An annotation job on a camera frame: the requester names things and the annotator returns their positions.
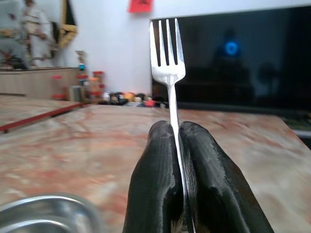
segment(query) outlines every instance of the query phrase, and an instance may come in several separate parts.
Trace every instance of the wooden cabinet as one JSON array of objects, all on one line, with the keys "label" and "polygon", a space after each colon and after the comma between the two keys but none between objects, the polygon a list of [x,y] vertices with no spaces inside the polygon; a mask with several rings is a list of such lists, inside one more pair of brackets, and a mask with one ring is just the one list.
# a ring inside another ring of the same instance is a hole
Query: wooden cabinet
[{"label": "wooden cabinet", "polygon": [[29,71],[0,72],[0,95],[21,95],[33,99],[51,100],[64,87],[79,85],[77,68],[53,68]]}]

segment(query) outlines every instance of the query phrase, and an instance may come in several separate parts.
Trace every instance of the fork handle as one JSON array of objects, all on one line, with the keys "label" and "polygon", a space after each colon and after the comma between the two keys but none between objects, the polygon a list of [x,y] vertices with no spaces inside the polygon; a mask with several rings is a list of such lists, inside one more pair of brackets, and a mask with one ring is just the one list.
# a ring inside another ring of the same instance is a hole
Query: fork handle
[{"label": "fork handle", "polygon": [[169,85],[167,87],[167,89],[168,89],[168,94],[169,94],[169,106],[170,106],[171,125],[173,127],[174,136],[175,136],[175,139],[176,139],[176,138],[178,138],[179,120],[178,120],[178,111],[177,111],[177,101],[176,101],[175,85],[174,84],[173,85]]},{"label": "fork handle", "polygon": [[174,84],[167,85],[167,90],[169,94],[171,125],[172,125],[173,132],[174,132],[178,165],[180,169],[181,183],[183,186],[184,211],[185,211],[186,219],[187,219],[188,232],[195,233],[195,229],[193,225],[193,218],[190,212],[190,202],[189,202],[189,196],[188,196],[187,184],[186,184],[186,175],[185,175],[185,169],[184,169],[185,163],[183,161],[183,156],[181,154],[182,150],[181,150],[180,139],[179,139],[179,120],[178,120],[175,85]]}]

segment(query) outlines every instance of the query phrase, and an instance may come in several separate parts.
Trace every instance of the yellow object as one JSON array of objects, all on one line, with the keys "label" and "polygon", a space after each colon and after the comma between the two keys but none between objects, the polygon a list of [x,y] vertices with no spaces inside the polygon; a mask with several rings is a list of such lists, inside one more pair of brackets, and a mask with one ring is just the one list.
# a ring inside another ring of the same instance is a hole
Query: yellow object
[{"label": "yellow object", "polygon": [[66,47],[78,33],[71,6],[69,0],[63,0],[62,22],[58,39],[58,47],[60,49]]},{"label": "yellow object", "polygon": [[134,96],[135,96],[135,95],[134,95],[133,93],[125,93],[125,94],[124,94],[124,98],[125,98],[126,100],[130,101],[130,102],[133,102]]}]

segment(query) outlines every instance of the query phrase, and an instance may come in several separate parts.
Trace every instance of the red edge strip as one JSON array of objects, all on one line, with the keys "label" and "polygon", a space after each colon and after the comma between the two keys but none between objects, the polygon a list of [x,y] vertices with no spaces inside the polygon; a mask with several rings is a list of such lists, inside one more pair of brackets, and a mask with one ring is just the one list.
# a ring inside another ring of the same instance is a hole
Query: red edge strip
[{"label": "red edge strip", "polygon": [[47,112],[47,113],[43,113],[43,114],[40,114],[40,115],[37,115],[37,116],[33,116],[33,117],[30,117],[30,118],[19,120],[19,121],[13,122],[11,124],[3,125],[3,126],[0,126],[0,131],[5,131],[5,130],[11,129],[11,128],[14,128],[14,127],[17,127],[17,126],[21,126],[21,125],[24,125],[24,124],[31,123],[31,122],[36,121],[36,120],[40,120],[40,119],[45,118],[45,117],[51,117],[53,115],[57,115],[57,114],[60,114],[60,113],[63,113],[63,112],[67,112],[67,111],[70,111],[70,110],[72,110],[74,108],[81,107],[82,105],[83,105],[83,103],[77,103],[77,104],[70,105],[70,106],[67,106],[67,107],[64,107],[64,108],[60,108],[60,109],[56,109],[56,110],[53,110],[53,111],[50,111],[50,112]]}]

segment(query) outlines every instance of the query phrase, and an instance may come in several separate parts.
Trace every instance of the framed picture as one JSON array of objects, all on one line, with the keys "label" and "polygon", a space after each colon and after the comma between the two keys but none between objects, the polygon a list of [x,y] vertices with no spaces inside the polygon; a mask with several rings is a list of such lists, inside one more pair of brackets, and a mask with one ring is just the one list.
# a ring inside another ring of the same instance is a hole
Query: framed picture
[{"label": "framed picture", "polygon": [[77,35],[77,24],[70,0],[63,0],[62,22],[59,31],[58,47],[64,48]]}]

